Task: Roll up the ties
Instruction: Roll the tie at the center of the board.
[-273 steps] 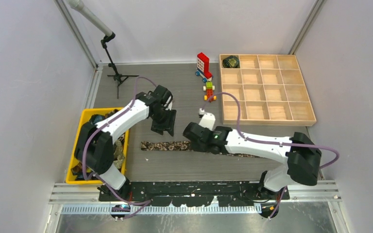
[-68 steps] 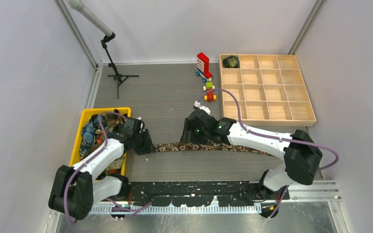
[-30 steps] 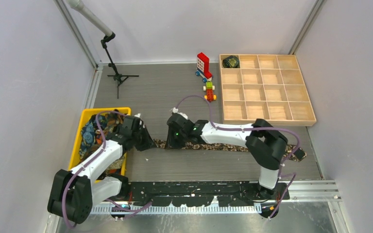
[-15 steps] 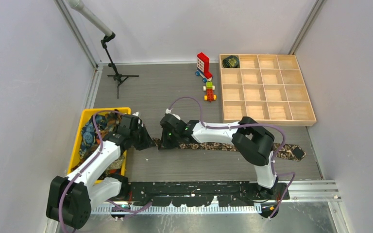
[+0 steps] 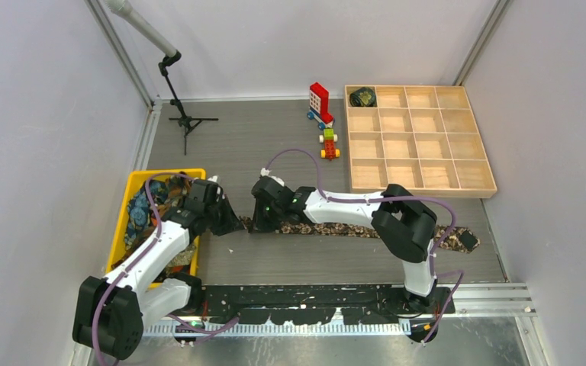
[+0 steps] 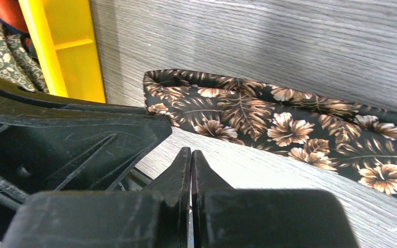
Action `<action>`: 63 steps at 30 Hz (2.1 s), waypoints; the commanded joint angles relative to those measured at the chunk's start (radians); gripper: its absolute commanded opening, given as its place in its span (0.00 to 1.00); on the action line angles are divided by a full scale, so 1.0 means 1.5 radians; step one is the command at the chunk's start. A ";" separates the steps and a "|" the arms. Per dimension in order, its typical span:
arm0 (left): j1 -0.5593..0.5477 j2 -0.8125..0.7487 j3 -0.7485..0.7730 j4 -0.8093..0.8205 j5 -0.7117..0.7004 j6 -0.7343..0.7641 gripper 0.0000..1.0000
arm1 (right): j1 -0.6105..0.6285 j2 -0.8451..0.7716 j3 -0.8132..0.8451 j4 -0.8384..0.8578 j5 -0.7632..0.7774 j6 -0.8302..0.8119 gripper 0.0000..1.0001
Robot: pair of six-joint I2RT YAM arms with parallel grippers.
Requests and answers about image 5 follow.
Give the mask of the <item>red yellow toy block car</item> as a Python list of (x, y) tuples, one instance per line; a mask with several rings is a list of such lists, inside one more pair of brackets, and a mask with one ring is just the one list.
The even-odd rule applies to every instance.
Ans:
[(320, 157), (333, 160), (340, 157), (340, 150), (336, 147), (337, 135), (332, 128), (324, 128), (319, 135), (319, 143), (322, 145)]

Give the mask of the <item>brown floral tie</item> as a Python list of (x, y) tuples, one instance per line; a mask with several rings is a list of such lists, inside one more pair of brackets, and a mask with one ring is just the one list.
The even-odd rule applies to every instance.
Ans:
[[(468, 228), (454, 226), (449, 232), (447, 225), (435, 226), (433, 241), (441, 248), (454, 252), (471, 253), (481, 245), (481, 240)], [(275, 233), (307, 236), (345, 236), (367, 239), (379, 239), (374, 229), (345, 223), (283, 223)]]

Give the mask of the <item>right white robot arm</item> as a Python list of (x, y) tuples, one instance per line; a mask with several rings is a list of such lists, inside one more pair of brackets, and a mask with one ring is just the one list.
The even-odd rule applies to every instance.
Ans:
[(262, 175), (251, 189), (250, 229), (271, 233), (286, 224), (362, 226), (376, 232), (402, 261), (407, 307), (424, 313), (435, 304), (433, 252), (436, 214), (404, 187), (389, 184), (370, 194), (344, 194), (315, 187), (293, 191), (280, 178)]

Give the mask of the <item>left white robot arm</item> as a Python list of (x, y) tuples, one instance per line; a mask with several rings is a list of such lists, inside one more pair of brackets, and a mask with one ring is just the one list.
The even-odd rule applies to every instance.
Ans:
[(183, 199), (160, 213), (151, 184), (163, 173), (149, 175), (143, 188), (156, 221), (152, 233), (104, 277), (89, 276), (80, 285), (72, 339), (92, 348), (98, 358), (110, 355), (116, 361), (125, 360), (134, 353), (144, 330), (163, 317), (176, 310), (186, 316), (197, 314), (204, 303), (199, 278), (175, 274), (157, 287), (152, 285), (154, 280), (206, 231), (222, 236), (243, 227), (216, 175), (172, 174), (190, 183)]

